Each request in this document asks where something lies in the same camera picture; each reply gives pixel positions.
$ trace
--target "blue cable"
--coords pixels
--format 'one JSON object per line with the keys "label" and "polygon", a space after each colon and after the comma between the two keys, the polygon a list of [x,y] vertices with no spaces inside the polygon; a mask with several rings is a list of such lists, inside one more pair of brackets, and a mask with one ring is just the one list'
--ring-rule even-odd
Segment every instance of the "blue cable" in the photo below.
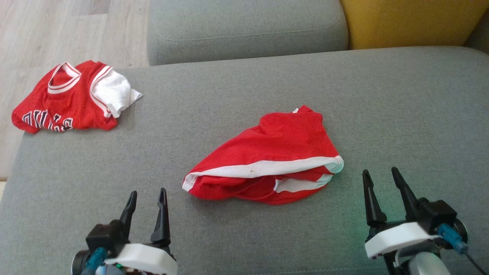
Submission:
{"label": "blue cable", "polygon": [[451,244],[458,254],[465,254],[467,259],[475,266],[475,268],[477,268],[478,271],[480,271],[482,275],[488,275],[488,273],[475,262],[472,256],[468,254],[468,245],[462,241],[462,237],[457,233],[457,231],[453,230],[453,228],[448,224],[441,224],[440,227],[438,227],[438,234],[443,240]]}
{"label": "blue cable", "polygon": [[97,248],[87,261],[87,265],[83,270],[82,275],[95,275],[95,271],[104,263],[108,255],[109,254],[105,248]]}
{"label": "blue cable", "polygon": [[460,255],[464,254],[468,248],[467,244],[462,241],[462,237],[448,224],[441,224],[440,227],[438,227],[438,235],[451,244],[455,251]]}

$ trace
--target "robotic arm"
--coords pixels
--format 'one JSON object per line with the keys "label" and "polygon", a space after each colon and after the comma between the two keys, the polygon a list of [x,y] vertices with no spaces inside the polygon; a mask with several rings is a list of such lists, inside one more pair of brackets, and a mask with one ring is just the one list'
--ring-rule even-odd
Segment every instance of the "robotic arm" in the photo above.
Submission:
{"label": "robotic arm", "polygon": [[406,211],[404,221],[387,221],[370,174],[363,171],[365,211],[370,226],[365,241],[367,256],[373,260],[383,257],[389,275],[449,275],[440,259],[440,249],[455,249],[465,254],[482,274],[487,274],[467,253],[467,230],[457,212],[442,200],[417,199],[395,167],[392,176]]}
{"label": "robotic arm", "polygon": [[137,192],[133,191],[118,220],[92,229],[86,237],[89,249],[78,251],[73,259],[72,275],[177,275],[177,262],[169,248],[166,190],[160,191],[156,226],[147,244],[129,241],[136,200]]}

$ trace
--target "wooden floor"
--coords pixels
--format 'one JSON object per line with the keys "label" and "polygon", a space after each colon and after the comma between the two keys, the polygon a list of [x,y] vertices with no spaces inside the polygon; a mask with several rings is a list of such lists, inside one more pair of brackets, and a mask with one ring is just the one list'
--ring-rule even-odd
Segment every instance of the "wooden floor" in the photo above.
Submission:
{"label": "wooden floor", "polygon": [[147,67],[149,0],[0,0],[0,182],[23,132],[12,110],[57,64]]}

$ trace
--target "red jersey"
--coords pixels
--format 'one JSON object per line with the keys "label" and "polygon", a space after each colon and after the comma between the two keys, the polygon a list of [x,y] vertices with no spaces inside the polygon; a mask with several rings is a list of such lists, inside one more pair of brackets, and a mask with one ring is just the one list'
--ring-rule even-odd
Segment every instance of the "red jersey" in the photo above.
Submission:
{"label": "red jersey", "polygon": [[[100,87],[111,85],[114,79],[117,87]],[[124,103],[126,97],[130,101],[140,94],[112,67],[92,60],[75,67],[66,62],[48,72],[13,110],[12,123],[32,134],[43,128],[56,132],[72,128],[110,130],[117,125],[115,118],[123,105],[136,100]]]}

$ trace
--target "white stripe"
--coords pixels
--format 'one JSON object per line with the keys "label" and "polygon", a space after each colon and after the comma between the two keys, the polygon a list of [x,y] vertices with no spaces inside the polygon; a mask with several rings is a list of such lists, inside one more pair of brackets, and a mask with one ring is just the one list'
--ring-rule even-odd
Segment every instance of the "white stripe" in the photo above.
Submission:
{"label": "white stripe", "polygon": [[112,67],[110,67],[110,66],[103,67],[103,69],[101,69],[100,72],[98,72],[98,74],[95,76],[95,78],[93,79],[92,83],[90,84],[90,98],[104,112],[104,117],[110,117],[111,114],[107,111],[107,106],[104,105],[100,99],[96,98],[93,95],[92,88],[97,83],[97,81],[99,81],[100,79],[102,79],[111,70],[112,70]]}
{"label": "white stripe", "polygon": [[316,182],[287,178],[284,180],[275,180],[273,190],[280,193],[282,191],[299,192],[304,190],[314,190],[325,186],[333,178],[333,175],[324,174]]}
{"label": "white stripe", "polygon": [[260,160],[246,165],[222,166],[202,172],[189,173],[184,179],[182,188],[188,192],[194,187],[195,181],[200,176],[252,179],[262,176],[297,173],[321,166],[325,166],[328,171],[336,174],[343,169],[343,165],[344,161],[341,156],[334,158],[312,157],[290,161]]}

